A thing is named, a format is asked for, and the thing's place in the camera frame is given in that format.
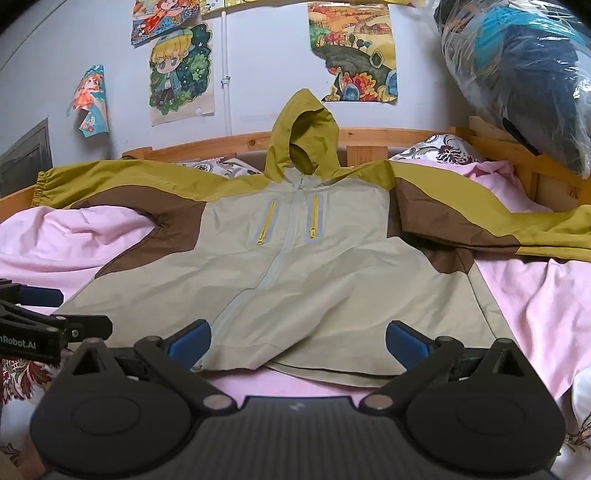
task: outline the chest pocket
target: chest pocket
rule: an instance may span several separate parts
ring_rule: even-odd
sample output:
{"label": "chest pocket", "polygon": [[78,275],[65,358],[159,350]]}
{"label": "chest pocket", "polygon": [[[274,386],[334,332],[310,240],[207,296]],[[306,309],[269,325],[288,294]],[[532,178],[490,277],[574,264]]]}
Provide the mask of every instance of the chest pocket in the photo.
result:
{"label": "chest pocket", "polygon": [[271,241],[273,229],[277,221],[277,214],[279,211],[279,200],[272,199],[264,210],[264,215],[259,223],[259,227],[256,230],[256,244],[265,245]]}
{"label": "chest pocket", "polygon": [[306,242],[314,243],[324,235],[324,195],[316,193],[308,198]]}

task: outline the white wall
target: white wall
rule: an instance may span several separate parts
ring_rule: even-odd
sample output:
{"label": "white wall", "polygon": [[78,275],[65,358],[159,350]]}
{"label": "white wall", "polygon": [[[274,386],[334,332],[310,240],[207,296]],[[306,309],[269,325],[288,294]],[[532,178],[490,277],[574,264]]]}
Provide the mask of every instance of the white wall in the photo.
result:
{"label": "white wall", "polygon": [[[0,66],[61,0],[40,0],[0,37]],[[0,154],[49,118],[54,165],[118,157],[131,148],[166,147],[225,135],[220,86],[220,18],[213,30],[216,113],[152,127],[151,47],[130,45],[133,0],[68,0],[26,40],[0,72]],[[437,39],[418,11],[391,6],[398,60],[396,105],[327,103],[342,127],[443,129],[467,125],[470,110],[447,72]],[[271,129],[289,97],[307,87],[321,98],[333,78],[310,50],[305,4],[228,15],[233,133]],[[110,135],[85,139],[66,110],[85,72],[105,65]]]}

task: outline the jacket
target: jacket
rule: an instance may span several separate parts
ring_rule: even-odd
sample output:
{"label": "jacket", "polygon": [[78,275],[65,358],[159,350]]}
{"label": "jacket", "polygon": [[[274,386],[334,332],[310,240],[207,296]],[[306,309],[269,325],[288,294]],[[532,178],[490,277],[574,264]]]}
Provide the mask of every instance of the jacket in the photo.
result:
{"label": "jacket", "polygon": [[196,370],[267,365],[374,387],[404,371],[385,346],[392,320],[472,347],[514,338],[474,252],[591,259],[589,206],[510,213],[451,171],[344,168],[338,136],[301,90],[274,126],[264,174],[143,160],[41,173],[36,206],[124,206],[157,224],[57,312],[108,315],[117,347],[204,318],[212,345]]}

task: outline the wooden bed frame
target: wooden bed frame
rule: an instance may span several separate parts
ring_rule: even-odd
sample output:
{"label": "wooden bed frame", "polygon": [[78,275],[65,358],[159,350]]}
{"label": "wooden bed frame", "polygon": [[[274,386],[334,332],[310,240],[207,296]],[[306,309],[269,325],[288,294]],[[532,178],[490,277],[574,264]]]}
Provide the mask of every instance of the wooden bed frame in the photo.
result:
{"label": "wooden bed frame", "polygon": [[[344,128],[340,130],[339,148],[346,148],[346,165],[361,165],[368,161],[388,158],[388,147],[408,148],[431,135],[451,133],[470,142],[491,160],[508,160],[515,166],[527,195],[555,211],[591,203],[591,178],[583,180],[546,155],[535,157],[524,147],[511,141],[507,134],[478,117],[470,119],[471,128],[450,128],[447,132],[407,130],[396,128]],[[233,157],[252,152],[264,152],[269,146],[271,132],[212,138],[174,147],[153,150],[136,148],[123,157],[168,163],[213,157]],[[538,187],[549,184],[542,195]],[[28,187],[0,199],[0,222],[31,207],[34,187]]]}

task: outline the wooden bed rail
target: wooden bed rail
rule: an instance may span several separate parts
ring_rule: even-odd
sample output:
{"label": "wooden bed rail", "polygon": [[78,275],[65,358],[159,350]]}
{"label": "wooden bed rail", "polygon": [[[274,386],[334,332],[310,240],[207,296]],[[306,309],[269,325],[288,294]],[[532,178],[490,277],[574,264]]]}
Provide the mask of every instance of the wooden bed rail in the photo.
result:
{"label": "wooden bed rail", "polygon": [[[408,148],[441,133],[451,133],[469,141],[483,156],[491,160],[508,160],[515,166],[527,195],[536,200],[538,179],[541,176],[556,179],[571,188],[570,195],[576,203],[591,204],[591,179],[583,180],[546,155],[535,157],[521,145],[497,138],[475,135],[469,128],[449,128],[446,132],[397,128],[342,128],[339,147],[345,147],[347,165],[355,167],[373,160],[388,158],[388,148]],[[152,147],[136,148],[123,153],[123,158],[179,162],[213,157],[231,157],[251,152],[263,152],[269,147],[271,132],[212,138],[173,147],[154,150]],[[0,222],[31,206],[33,187],[20,190],[0,199]]]}
{"label": "wooden bed rail", "polygon": [[[441,133],[445,132],[398,128],[342,128],[339,132],[339,146],[347,148],[347,164],[357,166],[387,158],[388,147],[412,147],[432,135]],[[136,148],[123,155],[171,163],[200,158],[231,157],[241,153],[266,151],[270,139],[271,132],[259,132],[212,138],[160,150],[153,150],[151,147]]]}

